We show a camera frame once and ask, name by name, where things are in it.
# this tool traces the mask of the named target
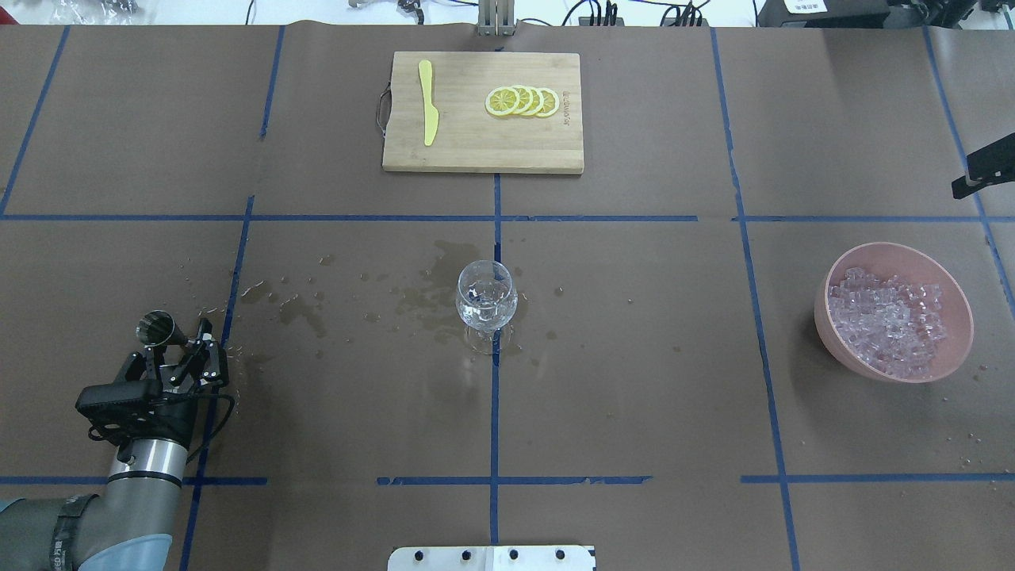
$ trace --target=bowl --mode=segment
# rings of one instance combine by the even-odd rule
[[[941,323],[948,338],[938,342],[931,361],[930,376],[903,379],[878,371],[865,363],[839,336],[828,309],[828,287],[845,278],[845,270],[862,267],[882,279],[898,275],[909,283],[938,283],[941,285]],[[851,371],[871,379],[903,383],[929,383],[954,373],[972,348],[972,310],[958,282],[941,264],[919,249],[892,243],[872,241],[863,243],[839,256],[825,274],[814,300],[814,325],[821,343],[839,363]]]

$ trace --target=wooden cutting board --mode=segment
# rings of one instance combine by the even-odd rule
[[[436,137],[423,145],[419,61],[433,65]],[[549,87],[560,108],[547,118],[493,117],[495,87]],[[582,72],[578,54],[395,52],[385,170],[424,172],[580,173],[585,169]]]

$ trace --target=wine glass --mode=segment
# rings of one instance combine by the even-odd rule
[[[455,305],[467,326],[466,345],[483,355],[493,355],[493,341],[500,330],[500,345],[511,328],[504,329],[518,309],[518,290],[507,268],[493,260],[477,260],[458,276]]]

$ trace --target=black strap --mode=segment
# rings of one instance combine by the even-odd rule
[[[88,502],[97,498],[97,494],[81,494],[71,496],[60,508],[57,526],[53,529],[53,544],[50,546],[50,569],[52,571],[73,571],[74,560],[71,548],[77,537],[77,520],[84,514]]]

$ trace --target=sliced lemon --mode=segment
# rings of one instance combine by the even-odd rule
[[[557,92],[548,87],[539,87],[539,95],[543,98],[543,104],[536,113],[536,117],[549,117],[557,112],[560,106],[560,97]]]
[[[522,102],[522,96],[514,87],[497,87],[486,95],[486,112],[494,117],[511,115]]]
[[[539,87],[529,87],[529,91],[532,92],[532,102],[524,111],[516,111],[518,115],[523,115],[526,117],[532,117],[533,115],[539,113],[539,110],[543,109],[543,93],[539,90]]]
[[[512,112],[512,115],[522,115],[532,106],[533,101],[536,100],[535,89],[528,85],[512,85],[512,88],[518,91],[521,101],[518,103],[518,109]]]

